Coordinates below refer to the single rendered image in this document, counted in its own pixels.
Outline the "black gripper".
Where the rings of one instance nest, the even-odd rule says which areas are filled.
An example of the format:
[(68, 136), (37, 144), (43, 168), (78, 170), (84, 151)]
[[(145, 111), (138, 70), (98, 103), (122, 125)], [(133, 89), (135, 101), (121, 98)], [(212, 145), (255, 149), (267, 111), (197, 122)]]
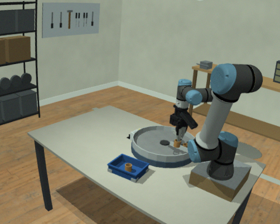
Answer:
[(178, 108), (176, 105), (173, 105), (173, 107), (175, 108), (175, 113), (170, 115), (170, 124), (176, 126), (176, 130), (173, 130), (173, 133), (177, 136), (177, 141), (180, 142), (188, 128), (187, 123), (180, 116), (180, 113), (182, 111), (187, 111), (189, 107), (186, 109)]

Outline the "blue crate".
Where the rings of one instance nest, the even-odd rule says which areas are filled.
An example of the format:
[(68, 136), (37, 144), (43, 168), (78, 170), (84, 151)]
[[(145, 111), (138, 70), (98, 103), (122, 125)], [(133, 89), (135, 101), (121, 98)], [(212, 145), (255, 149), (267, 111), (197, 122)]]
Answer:
[[(125, 164), (132, 164), (132, 171), (125, 171)], [(113, 159), (108, 164), (108, 172), (116, 174), (120, 177), (128, 179), (136, 183), (145, 173), (148, 172), (148, 163), (135, 159), (133, 157), (121, 154), (115, 159)]]

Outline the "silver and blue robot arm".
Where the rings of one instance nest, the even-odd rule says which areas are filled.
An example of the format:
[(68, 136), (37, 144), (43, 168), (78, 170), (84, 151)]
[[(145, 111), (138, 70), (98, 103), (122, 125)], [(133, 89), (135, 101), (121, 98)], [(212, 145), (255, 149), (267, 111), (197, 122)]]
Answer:
[(176, 106), (186, 109), (189, 104), (212, 102), (201, 132), (188, 141), (187, 150), (194, 163), (210, 161), (206, 171), (211, 178), (226, 181), (234, 174), (238, 138), (221, 130), (232, 104), (238, 101), (241, 93), (260, 89), (263, 76), (253, 65), (220, 64), (213, 69), (210, 80), (211, 88), (194, 89), (190, 80), (180, 79)]

